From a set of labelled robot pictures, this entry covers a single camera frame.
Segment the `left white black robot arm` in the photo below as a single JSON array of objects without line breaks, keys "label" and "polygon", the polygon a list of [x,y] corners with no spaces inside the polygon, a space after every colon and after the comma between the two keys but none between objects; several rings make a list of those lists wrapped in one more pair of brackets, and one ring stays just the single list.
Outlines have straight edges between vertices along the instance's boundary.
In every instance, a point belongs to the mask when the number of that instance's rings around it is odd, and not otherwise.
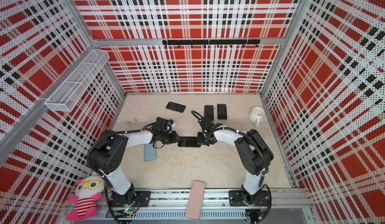
[{"label": "left white black robot arm", "polygon": [[105,181],[111,196],[122,205],[133,205],[136,196],[133,184],[125,177],[121,162],[125,150],[138,145],[153,147],[156,142],[164,145],[174,144],[181,137],[173,129],[173,120],[158,117],[154,123],[139,130],[106,130],[87,153],[87,164]]}]

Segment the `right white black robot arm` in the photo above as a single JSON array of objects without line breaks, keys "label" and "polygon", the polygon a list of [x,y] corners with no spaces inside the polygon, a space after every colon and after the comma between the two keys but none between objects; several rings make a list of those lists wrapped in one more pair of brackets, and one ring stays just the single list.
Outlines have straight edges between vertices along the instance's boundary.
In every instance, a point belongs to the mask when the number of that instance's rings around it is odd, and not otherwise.
[{"label": "right white black robot arm", "polygon": [[238,203],[253,206],[262,195],[262,189],[268,188],[263,183],[269,173],[269,165],[274,155],[262,136],[255,129],[241,132],[236,129],[214,124],[209,117],[202,116],[196,111],[191,114],[197,118],[201,127],[198,133],[198,144],[210,146],[217,142],[224,142],[234,146],[238,152],[241,163],[246,169],[246,179],[241,187],[241,197]]}]

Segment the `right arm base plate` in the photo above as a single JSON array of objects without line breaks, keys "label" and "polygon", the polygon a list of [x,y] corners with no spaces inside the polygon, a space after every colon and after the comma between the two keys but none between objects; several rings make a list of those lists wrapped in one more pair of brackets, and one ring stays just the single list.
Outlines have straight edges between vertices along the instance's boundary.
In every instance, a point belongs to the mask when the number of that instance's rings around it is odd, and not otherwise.
[{"label": "right arm base plate", "polygon": [[259,190],[254,195],[244,190],[231,190],[229,203],[232,207],[267,207],[270,204],[270,198],[266,190]]}]

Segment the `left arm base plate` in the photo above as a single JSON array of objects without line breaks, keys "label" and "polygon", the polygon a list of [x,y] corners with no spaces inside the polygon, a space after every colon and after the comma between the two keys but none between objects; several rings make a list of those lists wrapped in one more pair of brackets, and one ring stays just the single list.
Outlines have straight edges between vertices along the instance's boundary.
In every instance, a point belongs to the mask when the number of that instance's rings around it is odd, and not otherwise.
[{"label": "left arm base plate", "polygon": [[150,201],[150,191],[132,191],[125,195],[112,192],[109,203],[112,208],[146,208]]}]

